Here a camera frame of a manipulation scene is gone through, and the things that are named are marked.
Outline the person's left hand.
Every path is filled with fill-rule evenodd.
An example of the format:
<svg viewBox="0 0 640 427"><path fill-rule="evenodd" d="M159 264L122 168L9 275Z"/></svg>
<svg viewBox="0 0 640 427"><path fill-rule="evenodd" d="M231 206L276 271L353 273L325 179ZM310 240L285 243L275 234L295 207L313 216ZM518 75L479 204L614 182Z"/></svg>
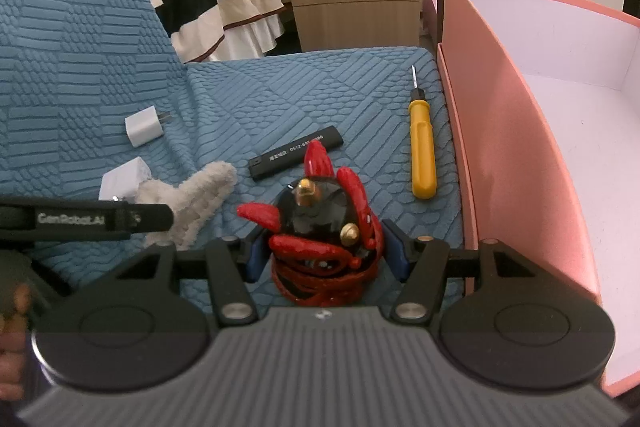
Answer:
<svg viewBox="0 0 640 427"><path fill-rule="evenodd" d="M27 284L17 286L13 296L14 312L1 319L0 395L2 401L24 397L22 375L26 364L28 312L32 298Z"/></svg>

